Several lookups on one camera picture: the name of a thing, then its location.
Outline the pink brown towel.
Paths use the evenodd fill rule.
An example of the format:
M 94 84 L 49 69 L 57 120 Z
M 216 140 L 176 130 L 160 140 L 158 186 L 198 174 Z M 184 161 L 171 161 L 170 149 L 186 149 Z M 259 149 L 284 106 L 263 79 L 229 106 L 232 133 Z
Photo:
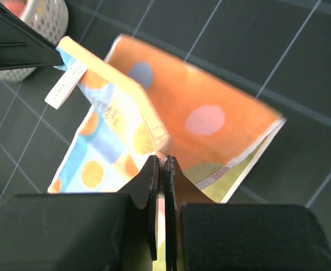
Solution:
M 17 17 L 21 17 L 27 4 L 25 0 L 0 0 L 0 3 Z

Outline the orange polka dot towel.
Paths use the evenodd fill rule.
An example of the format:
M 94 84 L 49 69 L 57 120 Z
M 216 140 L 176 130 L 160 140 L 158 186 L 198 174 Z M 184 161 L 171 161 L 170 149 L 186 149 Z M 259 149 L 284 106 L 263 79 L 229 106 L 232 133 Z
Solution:
M 75 269 L 227 270 L 250 256 L 238 232 L 258 210 L 226 202 L 284 125 L 275 110 L 130 36 L 105 60 L 69 37 L 58 108 L 75 86 L 91 107 L 49 193 L 64 194 Z

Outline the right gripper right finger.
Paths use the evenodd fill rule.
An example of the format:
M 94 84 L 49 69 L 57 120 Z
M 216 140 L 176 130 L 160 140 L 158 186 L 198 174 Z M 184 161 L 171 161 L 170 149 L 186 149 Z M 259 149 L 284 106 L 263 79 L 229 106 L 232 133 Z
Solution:
M 173 156 L 164 197 L 167 270 L 331 270 L 329 242 L 308 208 L 216 203 Z

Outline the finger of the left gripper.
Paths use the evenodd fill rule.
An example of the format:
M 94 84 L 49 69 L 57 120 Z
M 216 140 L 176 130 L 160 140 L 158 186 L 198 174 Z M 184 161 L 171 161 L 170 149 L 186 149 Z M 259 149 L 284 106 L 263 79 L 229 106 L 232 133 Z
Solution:
M 0 71 L 62 64 L 54 44 L 0 3 Z

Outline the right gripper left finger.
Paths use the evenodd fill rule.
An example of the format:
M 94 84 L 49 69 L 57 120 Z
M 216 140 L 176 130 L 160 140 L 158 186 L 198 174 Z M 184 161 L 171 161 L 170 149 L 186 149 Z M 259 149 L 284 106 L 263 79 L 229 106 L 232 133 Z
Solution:
M 115 193 L 0 199 L 0 270 L 152 270 L 159 160 Z

